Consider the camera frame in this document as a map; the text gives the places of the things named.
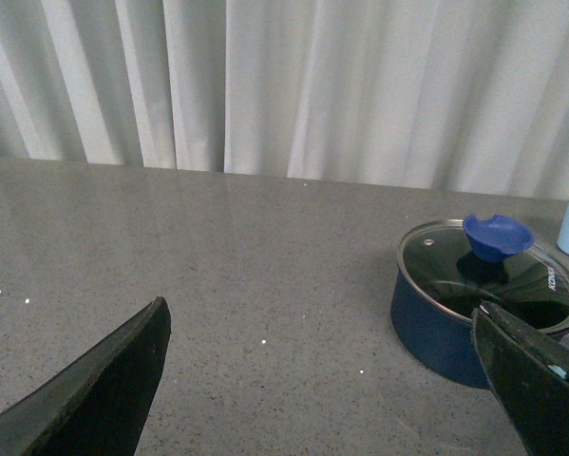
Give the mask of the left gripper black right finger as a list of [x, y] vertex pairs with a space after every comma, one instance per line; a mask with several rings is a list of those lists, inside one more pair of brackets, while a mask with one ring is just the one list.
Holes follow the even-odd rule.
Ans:
[[569, 455], [569, 337], [560, 341], [499, 305], [472, 313], [488, 385], [529, 455]]

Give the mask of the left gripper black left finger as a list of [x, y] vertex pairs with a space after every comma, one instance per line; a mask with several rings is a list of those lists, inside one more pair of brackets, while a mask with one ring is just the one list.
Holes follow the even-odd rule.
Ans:
[[0, 455], [132, 455], [161, 381], [171, 314], [159, 296], [0, 413]]

